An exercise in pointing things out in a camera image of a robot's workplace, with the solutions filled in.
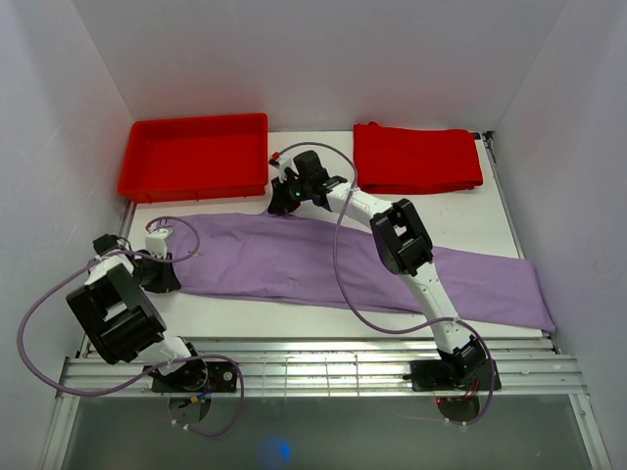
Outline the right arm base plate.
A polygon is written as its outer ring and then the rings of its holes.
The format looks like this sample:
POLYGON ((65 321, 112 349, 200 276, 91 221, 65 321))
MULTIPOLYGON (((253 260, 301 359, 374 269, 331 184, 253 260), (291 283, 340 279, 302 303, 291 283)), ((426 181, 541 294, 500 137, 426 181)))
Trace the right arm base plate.
POLYGON ((442 359, 415 360, 410 362, 410 372, 403 376, 415 392, 466 391, 478 386, 479 391, 502 388, 496 362, 484 360, 470 372, 457 373, 442 359))

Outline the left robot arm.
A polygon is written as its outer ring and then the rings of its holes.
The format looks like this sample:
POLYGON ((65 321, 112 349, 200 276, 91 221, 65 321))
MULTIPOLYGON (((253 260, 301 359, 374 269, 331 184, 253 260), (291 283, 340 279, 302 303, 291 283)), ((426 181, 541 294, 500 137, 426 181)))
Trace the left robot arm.
POLYGON ((209 386, 205 361, 193 346, 167 332, 167 325, 149 299, 181 288, 167 246, 169 231, 148 236, 149 248, 137 253, 123 238, 105 234, 92 242, 96 263, 82 286, 66 301, 87 338, 109 364, 136 359, 160 366, 150 373, 176 392, 200 392, 209 386))

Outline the purple trousers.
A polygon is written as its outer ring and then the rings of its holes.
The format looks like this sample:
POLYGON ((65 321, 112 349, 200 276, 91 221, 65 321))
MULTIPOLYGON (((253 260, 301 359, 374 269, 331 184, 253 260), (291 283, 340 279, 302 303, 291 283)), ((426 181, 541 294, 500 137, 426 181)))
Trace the purple trousers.
MULTIPOLYGON (((181 292, 307 306, 417 313, 408 287, 379 259, 372 236, 311 218, 194 214, 168 219, 181 292)), ((459 316, 553 333, 533 264, 436 247, 435 266, 459 316)))

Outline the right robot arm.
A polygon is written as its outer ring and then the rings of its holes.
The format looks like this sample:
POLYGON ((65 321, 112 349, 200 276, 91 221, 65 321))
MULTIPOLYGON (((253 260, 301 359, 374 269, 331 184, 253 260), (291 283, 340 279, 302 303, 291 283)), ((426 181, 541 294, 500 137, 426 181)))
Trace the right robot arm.
POLYGON ((433 243, 413 203, 384 201, 360 190, 355 180, 332 176, 322 166, 314 143, 289 158, 274 153, 268 210, 285 215, 301 203, 348 217, 370 229, 384 267, 410 289, 426 318, 438 353, 435 359, 410 363, 406 378, 415 391, 465 390, 475 394, 499 388, 498 369, 480 335, 458 315, 436 269, 433 243))

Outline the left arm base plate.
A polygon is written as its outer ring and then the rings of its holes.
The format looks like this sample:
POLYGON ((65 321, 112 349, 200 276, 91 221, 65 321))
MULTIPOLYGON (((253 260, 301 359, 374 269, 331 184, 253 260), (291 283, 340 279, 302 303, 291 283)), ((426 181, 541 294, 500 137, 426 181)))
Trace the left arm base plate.
POLYGON ((150 377, 151 391, 155 393, 233 393, 238 381, 234 365, 223 360, 194 360, 169 374, 164 375, 157 370, 150 377))

